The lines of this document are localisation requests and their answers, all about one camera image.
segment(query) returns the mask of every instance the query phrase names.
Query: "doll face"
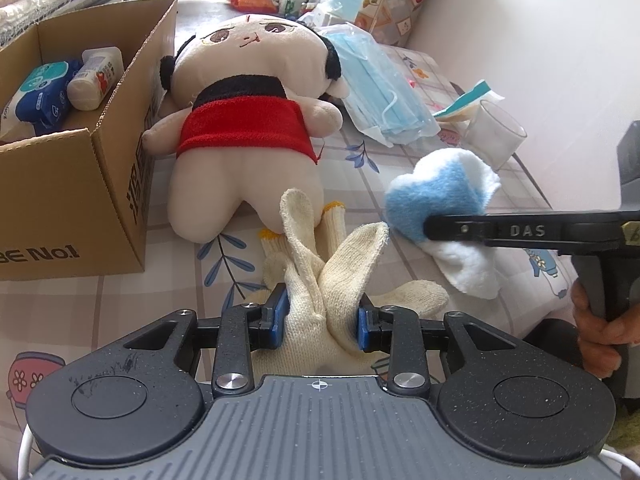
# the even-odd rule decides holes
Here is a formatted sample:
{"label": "doll face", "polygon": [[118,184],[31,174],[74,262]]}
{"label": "doll face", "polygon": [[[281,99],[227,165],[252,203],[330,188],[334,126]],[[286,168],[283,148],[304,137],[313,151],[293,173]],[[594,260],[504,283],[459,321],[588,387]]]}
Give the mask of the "doll face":
{"label": "doll face", "polygon": [[322,40],[303,25],[260,14],[238,16],[199,33],[178,56],[172,97],[186,108],[216,81],[255,74],[275,76],[297,95],[317,98],[331,83],[327,54]]}

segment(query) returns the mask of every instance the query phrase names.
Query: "metal screw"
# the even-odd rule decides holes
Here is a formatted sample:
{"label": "metal screw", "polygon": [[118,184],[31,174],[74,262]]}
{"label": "metal screw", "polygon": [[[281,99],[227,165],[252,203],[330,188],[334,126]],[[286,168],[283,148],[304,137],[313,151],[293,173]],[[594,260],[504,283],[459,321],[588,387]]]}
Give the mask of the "metal screw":
{"label": "metal screw", "polygon": [[401,388],[419,388],[425,383],[425,379],[415,372],[403,372],[394,377],[394,382]]}
{"label": "metal screw", "polygon": [[247,386],[248,382],[246,376],[234,372],[222,374],[216,379],[216,384],[223,390],[238,390]]}

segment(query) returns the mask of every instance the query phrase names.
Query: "work glove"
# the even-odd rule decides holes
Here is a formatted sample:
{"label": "work glove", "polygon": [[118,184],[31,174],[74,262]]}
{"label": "work glove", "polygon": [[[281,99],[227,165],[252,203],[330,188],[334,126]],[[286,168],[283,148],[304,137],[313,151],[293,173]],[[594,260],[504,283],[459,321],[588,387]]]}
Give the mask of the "work glove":
{"label": "work glove", "polygon": [[[384,354],[364,353],[356,340],[358,304],[388,240],[384,222],[358,227],[349,236],[344,205],[331,203],[314,229],[308,198],[289,189],[280,201],[284,234],[260,233],[266,256],[264,283],[248,300],[263,303],[275,285],[285,282],[290,311],[282,346],[253,352],[254,376],[363,375]],[[394,304],[435,317],[449,301],[446,291],[428,281],[408,282],[382,296],[375,306]]]}

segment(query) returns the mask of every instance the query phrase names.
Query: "cardboard box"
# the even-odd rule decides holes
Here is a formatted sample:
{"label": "cardboard box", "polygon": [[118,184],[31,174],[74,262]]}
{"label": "cardboard box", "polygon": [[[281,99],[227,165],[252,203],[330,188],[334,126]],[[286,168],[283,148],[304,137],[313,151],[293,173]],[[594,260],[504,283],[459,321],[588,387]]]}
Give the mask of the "cardboard box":
{"label": "cardboard box", "polygon": [[139,272],[153,161],[140,145],[174,52],[175,0],[93,7],[31,27],[0,50],[0,109],[37,66],[117,46],[124,76],[60,133],[0,146],[0,280]]}

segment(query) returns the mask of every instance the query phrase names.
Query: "stuffed doll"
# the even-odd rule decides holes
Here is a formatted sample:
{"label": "stuffed doll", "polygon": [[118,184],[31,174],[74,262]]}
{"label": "stuffed doll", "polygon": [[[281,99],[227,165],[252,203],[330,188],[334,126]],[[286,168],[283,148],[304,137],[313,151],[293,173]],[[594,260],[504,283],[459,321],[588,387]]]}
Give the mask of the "stuffed doll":
{"label": "stuffed doll", "polygon": [[311,137],[342,126],[319,100],[345,97],[333,45],[299,23],[247,14],[220,23],[162,59],[164,117],[143,134],[151,155],[175,152],[168,217],[192,242],[216,237],[245,200],[282,232],[280,198],[302,190],[320,221],[324,192]]}

